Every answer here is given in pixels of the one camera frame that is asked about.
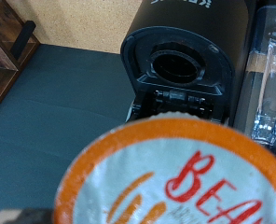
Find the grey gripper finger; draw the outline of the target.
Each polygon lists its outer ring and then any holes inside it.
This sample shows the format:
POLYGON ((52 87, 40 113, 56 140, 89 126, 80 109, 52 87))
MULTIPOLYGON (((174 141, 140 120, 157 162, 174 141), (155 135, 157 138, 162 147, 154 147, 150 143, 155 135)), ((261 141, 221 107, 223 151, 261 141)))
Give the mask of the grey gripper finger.
POLYGON ((0 224, 53 224, 53 210, 48 208, 4 209, 0 224))

